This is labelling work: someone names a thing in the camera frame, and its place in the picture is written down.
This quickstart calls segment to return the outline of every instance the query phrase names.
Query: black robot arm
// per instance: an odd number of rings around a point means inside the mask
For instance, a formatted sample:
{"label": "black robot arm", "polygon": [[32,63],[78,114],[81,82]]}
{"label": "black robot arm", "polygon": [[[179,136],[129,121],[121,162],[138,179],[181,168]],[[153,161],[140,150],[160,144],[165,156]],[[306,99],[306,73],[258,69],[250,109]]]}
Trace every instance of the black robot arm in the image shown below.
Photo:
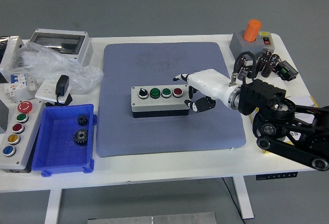
{"label": "black robot arm", "polygon": [[[285,98],[286,91],[261,80],[241,86],[238,110],[244,115],[258,108],[252,131],[257,145],[269,152],[319,171],[329,169],[329,108],[295,105]],[[311,114],[312,123],[295,117]],[[300,134],[295,139],[290,132]],[[283,142],[288,137],[293,145]]]}

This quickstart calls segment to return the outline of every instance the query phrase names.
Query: white table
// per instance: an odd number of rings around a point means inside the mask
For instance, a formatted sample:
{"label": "white table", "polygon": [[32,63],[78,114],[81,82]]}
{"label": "white table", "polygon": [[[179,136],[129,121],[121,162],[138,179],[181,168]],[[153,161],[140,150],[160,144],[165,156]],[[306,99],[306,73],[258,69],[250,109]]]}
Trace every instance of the white table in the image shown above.
{"label": "white table", "polygon": [[[233,70],[234,59],[229,49],[232,35],[189,35],[189,36],[148,36],[134,38],[93,38],[94,49],[91,65],[102,68],[103,51],[108,44],[117,43],[169,43],[169,42],[216,42],[222,51],[229,73]],[[277,53],[295,67],[281,38],[272,34]],[[308,96],[309,92],[300,75],[286,82],[291,96]],[[95,114],[98,111],[100,86],[90,94],[73,96],[71,105],[92,103]],[[5,96],[0,86],[0,98],[13,110],[16,104]],[[91,174],[81,172],[54,174],[49,178],[40,172],[10,174],[0,170],[0,192],[50,190],[45,223],[56,223],[59,213],[62,189],[90,186],[134,184],[159,181],[233,177],[243,218],[253,218],[243,176],[268,173],[307,171],[310,168],[275,154],[263,154],[256,145],[249,117],[243,116],[247,143],[233,150],[198,151],[130,155],[100,158],[94,144],[95,170]]]}

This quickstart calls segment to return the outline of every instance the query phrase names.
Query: robotic arm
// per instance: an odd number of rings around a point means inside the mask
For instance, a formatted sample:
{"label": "robotic arm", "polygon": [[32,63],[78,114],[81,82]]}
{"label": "robotic arm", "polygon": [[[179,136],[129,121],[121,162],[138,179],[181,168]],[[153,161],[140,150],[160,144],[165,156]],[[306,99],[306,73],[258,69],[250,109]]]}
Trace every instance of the robotic arm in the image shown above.
{"label": "robotic arm", "polygon": [[[259,79],[238,85],[214,69],[181,74],[173,80],[188,83],[190,99],[197,90],[205,95],[195,102],[185,101],[195,112],[214,108],[217,99],[244,115],[258,108],[252,131],[260,148],[319,171],[329,169],[328,107],[295,105],[285,98],[286,91],[283,89]],[[314,120],[312,124],[306,123],[297,119],[295,113],[311,114]],[[298,132],[301,136],[296,140],[290,132]],[[294,145],[282,141],[286,136]]]}

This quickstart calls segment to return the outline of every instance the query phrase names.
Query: push button control box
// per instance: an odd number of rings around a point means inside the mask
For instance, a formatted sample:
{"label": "push button control box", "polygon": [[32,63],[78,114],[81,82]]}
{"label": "push button control box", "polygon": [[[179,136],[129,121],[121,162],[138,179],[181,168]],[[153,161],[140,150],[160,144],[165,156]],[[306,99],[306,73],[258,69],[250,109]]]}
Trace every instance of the push button control box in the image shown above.
{"label": "push button control box", "polygon": [[21,102],[0,143],[0,169],[12,173],[31,171],[33,146],[45,104],[39,99]]}
{"label": "push button control box", "polygon": [[185,100],[190,100],[187,85],[134,86],[131,89],[134,118],[188,115]]}

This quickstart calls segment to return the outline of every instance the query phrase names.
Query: blue button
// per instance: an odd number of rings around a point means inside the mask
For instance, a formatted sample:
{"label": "blue button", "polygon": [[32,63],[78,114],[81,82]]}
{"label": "blue button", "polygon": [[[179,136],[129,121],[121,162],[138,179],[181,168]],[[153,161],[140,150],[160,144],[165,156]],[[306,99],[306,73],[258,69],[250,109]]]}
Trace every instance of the blue button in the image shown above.
{"label": "blue button", "polygon": [[13,154],[15,154],[16,152],[16,148],[13,146],[7,146],[4,148],[4,155],[7,157],[12,156]]}

